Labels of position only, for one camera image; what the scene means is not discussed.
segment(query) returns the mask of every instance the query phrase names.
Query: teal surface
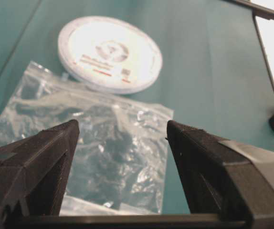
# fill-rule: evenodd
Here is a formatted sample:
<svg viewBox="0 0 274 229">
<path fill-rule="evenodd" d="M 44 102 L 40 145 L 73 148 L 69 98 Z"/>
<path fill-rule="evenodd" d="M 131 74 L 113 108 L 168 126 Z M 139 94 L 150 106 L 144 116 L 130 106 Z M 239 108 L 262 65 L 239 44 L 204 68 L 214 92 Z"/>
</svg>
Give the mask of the teal surface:
<svg viewBox="0 0 274 229">
<path fill-rule="evenodd" d="M 0 0 L 0 73 L 18 44 L 38 0 Z"/>
<path fill-rule="evenodd" d="M 268 124 L 274 93 L 249 10 L 222 0 L 43 0 L 38 8 L 36 3 L 26 5 L 16 6 L 16 17 L 22 21 L 9 37 L 19 38 L 26 15 L 32 10 L 35 14 L 5 66 L 0 63 L 0 112 L 30 60 L 57 74 L 65 71 L 57 55 L 57 37 L 66 23 L 102 15 L 136 25 L 163 54 L 158 80 L 127 97 L 163 104 L 175 111 L 179 122 L 274 151 L 274 132 Z M 12 19 L 1 14 L 0 29 L 2 20 Z M 5 36 L 0 39 L 6 47 L 14 45 L 6 42 L 5 34 L 0 36 Z M 187 212 L 169 152 L 163 213 Z"/>
</svg>

